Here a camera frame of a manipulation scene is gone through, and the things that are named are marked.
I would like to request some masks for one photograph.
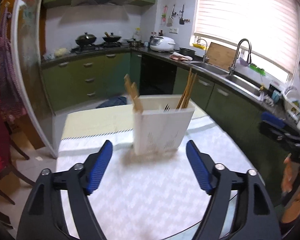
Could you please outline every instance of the fork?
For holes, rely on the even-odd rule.
[[[164,109],[164,112],[168,112],[169,110],[170,110],[170,106],[169,106],[169,104],[167,104],[165,109]]]

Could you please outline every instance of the blue gripper pad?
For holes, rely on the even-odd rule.
[[[208,154],[201,153],[192,140],[186,145],[186,154],[200,188],[211,194],[215,188],[211,183],[213,160]]]
[[[268,112],[261,113],[261,120],[266,121],[281,129],[284,128],[286,125],[283,120]]]
[[[103,174],[105,174],[106,168],[111,159],[112,151],[112,143],[109,140],[106,140],[100,151],[95,153],[98,154],[98,158],[88,175],[88,184],[86,187],[89,194],[92,194],[92,192],[99,187]]]

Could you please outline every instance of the blue object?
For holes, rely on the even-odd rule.
[[[280,93],[277,90],[273,91],[271,98],[273,99],[274,103],[277,103],[280,99]]]
[[[127,98],[126,97],[115,97],[115,98],[110,98],[106,102],[98,105],[96,109],[98,108],[104,108],[104,107],[110,107],[110,106],[123,106],[127,104]]]
[[[190,141],[186,145],[186,154],[200,188],[210,194],[213,190],[210,182],[211,174],[199,156],[201,153]]]
[[[280,129],[282,129],[286,125],[283,120],[279,119],[278,117],[276,117],[273,114],[270,114],[268,112],[263,112],[261,114],[261,120],[266,121]]]
[[[106,143],[100,149],[100,151],[101,153],[88,176],[88,186],[86,189],[89,194],[94,192],[99,187],[103,174],[105,174],[106,168],[112,156],[112,143],[108,141],[108,143]]]

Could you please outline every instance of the kitchen sink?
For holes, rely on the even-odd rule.
[[[189,63],[191,65],[197,66],[199,68],[203,68],[203,69],[205,69],[209,72],[215,73],[217,75],[226,75],[229,73],[228,71],[226,71],[222,68],[210,65],[208,63],[203,63],[202,61],[190,61]]]
[[[259,88],[252,85],[251,83],[245,81],[244,79],[232,75],[232,76],[226,76],[224,77],[226,80],[229,80],[230,82],[236,84],[238,87],[243,88],[244,90],[247,90],[250,94],[254,95],[255,97],[260,97],[260,91]]]

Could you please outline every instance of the stainless steel faucet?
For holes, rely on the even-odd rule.
[[[237,51],[235,52],[235,57],[232,63],[232,66],[229,67],[229,76],[234,74],[234,69],[235,69],[235,62],[237,61],[238,55],[239,55],[239,49],[240,49],[240,45],[244,42],[248,42],[249,44],[249,52],[248,52],[248,58],[247,58],[247,63],[251,64],[251,43],[248,39],[242,39],[241,41],[239,41],[238,46],[237,46]]]
[[[205,53],[204,53],[204,56],[203,56],[203,63],[205,63],[206,60],[209,60],[209,58],[206,57],[208,43],[207,43],[207,41],[206,41],[205,39],[198,39],[198,40],[197,40],[197,43],[198,43],[198,41],[200,41],[200,40],[203,40],[203,41],[206,42],[206,50],[205,50]]]

